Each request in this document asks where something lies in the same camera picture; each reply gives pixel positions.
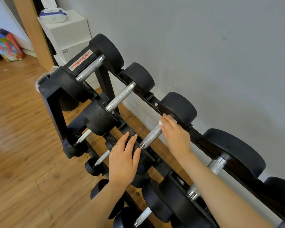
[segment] finger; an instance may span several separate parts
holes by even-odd
[[[171,124],[171,126],[173,128],[175,128],[177,126],[176,121],[170,115],[163,114],[163,117],[164,117],[164,119],[166,119]]]
[[[128,141],[127,146],[125,148],[125,152],[132,154],[133,147],[134,147],[136,139],[137,139],[137,134],[132,136],[132,138]]]
[[[165,139],[167,140],[167,131],[165,130],[165,128],[163,126],[160,126],[160,129],[163,132],[163,136],[165,137]]]
[[[128,139],[128,137],[129,137],[129,131],[127,132],[127,133],[125,133],[119,140],[118,140],[118,142],[116,143],[116,149],[118,150],[118,151],[121,151],[121,152],[123,152],[124,150],[125,150],[125,143],[126,143],[126,141],[127,141],[127,139]]]
[[[139,158],[140,158],[140,151],[141,149],[140,148],[137,148],[134,152],[134,155],[133,155],[133,159],[132,159],[132,168],[133,168],[133,171],[137,171],[137,167],[138,167],[138,162],[139,162]]]
[[[170,122],[164,118],[164,117],[160,117],[160,121],[162,122],[163,124],[163,127],[165,128],[165,130],[168,132],[169,130],[172,130],[173,127],[172,125],[170,124]]]

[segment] forearm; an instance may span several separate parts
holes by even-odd
[[[191,151],[177,157],[196,184],[205,203],[221,228],[272,227],[241,197],[209,170]]]
[[[125,188],[109,183],[71,220],[64,228],[100,228],[103,227]]]

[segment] brand logo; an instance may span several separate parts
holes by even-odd
[[[93,52],[89,49],[84,55],[82,55],[76,62],[74,62],[69,69],[73,71],[77,68],[84,60],[86,60],[89,56],[91,56]]]

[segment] left hand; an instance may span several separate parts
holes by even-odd
[[[125,146],[128,137],[129,132],[118,140],[109,156],[110,182],[118,184],[124,189],[133,181],[140,158],[140,148],[137,148],[132,159],[132,151],[137,134]]]

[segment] baseboard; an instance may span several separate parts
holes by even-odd
[[[34,51],[30,51],[28,49],[23,49],[23,48],[21,48],[21,49],[22,49],[23,53],[30,55],[30,56],[33,56],[33,57],[37,57],[37,55],[35,54]]]

